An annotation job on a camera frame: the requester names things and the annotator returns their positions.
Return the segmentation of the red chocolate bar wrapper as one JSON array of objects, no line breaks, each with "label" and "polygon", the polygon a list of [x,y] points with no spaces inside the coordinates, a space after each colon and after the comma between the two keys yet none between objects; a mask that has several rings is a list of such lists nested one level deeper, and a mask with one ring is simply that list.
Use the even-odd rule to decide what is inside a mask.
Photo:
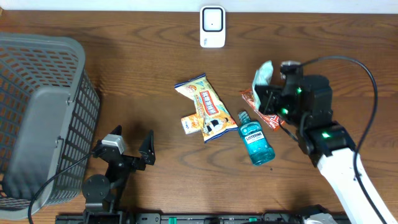
[{"label": "red chocolate bar wrapper", "polygon": [[240,94],[243,98],[243,100],[254,110],[255,113],[273,130],[277,131],[281,124],[284,124],[285,122],[282,121],[277,115],[264,115],[256,109],[255,104],[254,104],[254,97],[253,93],[251,90],[243,90],[240,91]]}]

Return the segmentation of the light green snack packet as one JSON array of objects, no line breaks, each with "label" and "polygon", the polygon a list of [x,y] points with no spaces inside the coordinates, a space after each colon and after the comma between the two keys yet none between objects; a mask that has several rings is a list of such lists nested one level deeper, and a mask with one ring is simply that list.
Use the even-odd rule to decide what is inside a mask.
[{"label": "light green snack packet", "polygon": [[261,102],[260,102],[260,97],[255,91],[256,85],[259,86],[268,86],[271,82],[272,74],[273,74],[274,68],[272,65],[272,61],[268,60],[264,62],[257,70],[254,76],[254,79],[252,81],[252,95],[254,98],[254,106],[255,109],[259,109]]}]

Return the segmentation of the small orange snack packet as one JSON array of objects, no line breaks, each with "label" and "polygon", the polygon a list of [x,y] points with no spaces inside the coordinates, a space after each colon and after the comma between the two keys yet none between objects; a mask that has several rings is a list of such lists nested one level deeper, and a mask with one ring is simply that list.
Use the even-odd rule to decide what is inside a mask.
[{"label": "small orange snack packet", "polygon": [[202,130],[203,118],[197,114],[191,114],[181,119],[185,134],[192,134]]}]

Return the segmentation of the blue mouthwash bottle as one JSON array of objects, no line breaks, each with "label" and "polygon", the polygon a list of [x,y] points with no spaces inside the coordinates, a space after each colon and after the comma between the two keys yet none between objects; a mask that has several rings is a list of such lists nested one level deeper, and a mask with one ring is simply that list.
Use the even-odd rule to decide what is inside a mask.
[{"label": "blue mouthwash bottle", "polygon": [[268,143],[260,122],[252,120],[246,111],[238,114],[240,120],[239,135],[246,146],[249,158],[254,166],[260,166],[275,158],[275,152]]}]

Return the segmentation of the yellow snack bag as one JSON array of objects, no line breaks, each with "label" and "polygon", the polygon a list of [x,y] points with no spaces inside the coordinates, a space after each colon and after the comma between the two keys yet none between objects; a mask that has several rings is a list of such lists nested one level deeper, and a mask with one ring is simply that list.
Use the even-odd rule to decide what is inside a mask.
[{"label": "yellow snack bag", "polygon": [[174,88],[194,102],[195,114],[203,118],[201,133],[204,142],[217,139],[227,132],[238,130],[238,125],[205,74],[178,83],[174,85]]}]

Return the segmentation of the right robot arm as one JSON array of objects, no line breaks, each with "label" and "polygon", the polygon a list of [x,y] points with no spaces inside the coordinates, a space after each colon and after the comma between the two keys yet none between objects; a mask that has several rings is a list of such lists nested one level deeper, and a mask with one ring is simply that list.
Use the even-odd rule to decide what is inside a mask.
[{"label": "right robot arm", "polygon": [[262,114],[297,128],[299,148],[326,178],[351,223],[396,223],[364,170],[347,130],[332,119],[333,91],[326,77],[287,77],[284,86],[255,85]]}]

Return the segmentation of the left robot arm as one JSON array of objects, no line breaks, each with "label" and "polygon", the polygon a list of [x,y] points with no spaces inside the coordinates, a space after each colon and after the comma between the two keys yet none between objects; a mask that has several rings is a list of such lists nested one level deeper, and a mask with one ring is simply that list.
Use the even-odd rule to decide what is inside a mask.
[{"label": "left robot arm", "polygon": [[108,164],[105,174],[95,174],[85,180],[83,223],[134,223],[135,217],[120,209],[123,191],[132,173],[144,171],[155,163],[154,132],[150,130],[139,148],[139,157],[124,154],[126,144],[119,125],[103,139],[97,141],[93,157]]}]

